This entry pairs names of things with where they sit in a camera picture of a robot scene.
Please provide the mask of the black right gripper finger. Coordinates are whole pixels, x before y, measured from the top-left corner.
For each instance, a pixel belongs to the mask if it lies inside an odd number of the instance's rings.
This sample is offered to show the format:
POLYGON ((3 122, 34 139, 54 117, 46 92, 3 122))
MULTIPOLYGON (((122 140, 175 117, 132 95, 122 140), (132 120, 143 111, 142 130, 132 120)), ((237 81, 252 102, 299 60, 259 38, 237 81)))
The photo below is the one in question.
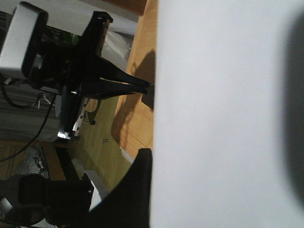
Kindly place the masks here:
POLYGON ((90 213, 89 228, 148 228, 152 151, 139 149, 131 167, 90 213))

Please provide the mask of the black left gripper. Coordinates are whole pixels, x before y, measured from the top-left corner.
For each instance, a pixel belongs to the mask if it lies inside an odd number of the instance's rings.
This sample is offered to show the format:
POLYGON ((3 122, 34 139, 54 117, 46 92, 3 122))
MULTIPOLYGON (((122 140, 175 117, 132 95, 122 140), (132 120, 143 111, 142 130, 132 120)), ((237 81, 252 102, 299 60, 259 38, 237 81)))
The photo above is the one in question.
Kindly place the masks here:
POLYGON ((23 62, 26 84, 62 96, 104 98, 114 93, 147 94, 144 87, 149 87, 149 82, 124 72, 99 56, 107 27, 113 21, 108 13, 95 11, 76 45, 43 41, 47 19, 45 11, 35 19, 23 62))

